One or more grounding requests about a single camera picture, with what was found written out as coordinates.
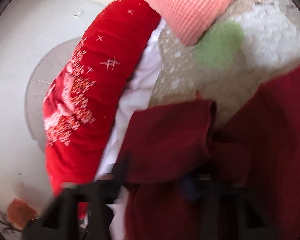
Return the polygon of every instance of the red fabric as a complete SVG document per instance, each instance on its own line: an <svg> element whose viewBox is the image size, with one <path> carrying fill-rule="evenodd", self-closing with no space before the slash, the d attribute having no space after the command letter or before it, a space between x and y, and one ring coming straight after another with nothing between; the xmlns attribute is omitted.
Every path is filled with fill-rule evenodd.
<svg viewBox="0 0 300 240"><path fill-rule="evenodd" d="M211 101L134 113L119 155L129 152L131 160L129 240L199 238L200 209L173 181L207 160L217 179L255 193L256 207L282 239L300 237L300 67L261 85L210 139L213 114Z"/></svg>
<svg viewBox="0 0 300 240"><path fill-rule="evenodd" d="M46 166L55 195L63 182L93 181L119 97L159 21L143 0L112 2L51 84L43 112Z"/></svg>

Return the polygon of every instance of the maroon sweater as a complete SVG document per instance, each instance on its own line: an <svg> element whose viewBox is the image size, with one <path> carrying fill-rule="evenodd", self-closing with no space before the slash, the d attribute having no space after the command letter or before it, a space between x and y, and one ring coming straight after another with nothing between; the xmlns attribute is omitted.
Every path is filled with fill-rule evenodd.
<svg viewBox="0 0 300 240"><path fill-rule="evenodd" d="M283 239L300 236L300 67L259 87L223 129L212 101L135 112L119 158L131 154L129 240L199 239L201 210L175 180L210 160L216 178L255 192L262 217Z"/></svg>

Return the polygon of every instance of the red pillow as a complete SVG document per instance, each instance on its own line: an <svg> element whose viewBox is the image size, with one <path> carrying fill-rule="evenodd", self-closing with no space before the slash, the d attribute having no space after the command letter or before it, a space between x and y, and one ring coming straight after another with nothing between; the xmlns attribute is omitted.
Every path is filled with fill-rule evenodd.
<svg viewBox="0 0 300 240"><path fill-rule="evenodd" d="M160 16L143 0L116 0L83 35L43 102L46 166L63 182L92 182L126 81Z"/></svg>

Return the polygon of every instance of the green spot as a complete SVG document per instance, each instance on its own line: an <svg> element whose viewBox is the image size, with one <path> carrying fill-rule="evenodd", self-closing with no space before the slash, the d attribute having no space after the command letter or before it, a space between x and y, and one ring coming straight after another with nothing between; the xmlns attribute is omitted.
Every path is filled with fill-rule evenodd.
<svg viewBox="0 0 300 240"><path fill-rule="evenodd" d="M194 56L202 67L228 68L243 39L243 29L236 21L215 24L195 46Z"/></svg>

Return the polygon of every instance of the gray round mat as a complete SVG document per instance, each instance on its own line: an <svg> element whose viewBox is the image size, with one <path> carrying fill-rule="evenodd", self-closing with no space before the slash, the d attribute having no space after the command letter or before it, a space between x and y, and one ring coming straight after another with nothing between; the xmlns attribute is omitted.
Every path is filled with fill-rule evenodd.
<svg viewBox="0 0 300 240"><path fill-rule="evenodd" d="M46 136L42 102L50 84L70 59L81 37L65 41L50 50L37 64L29 79L25 95L26 122L33 140L45 152Z"/></svg>

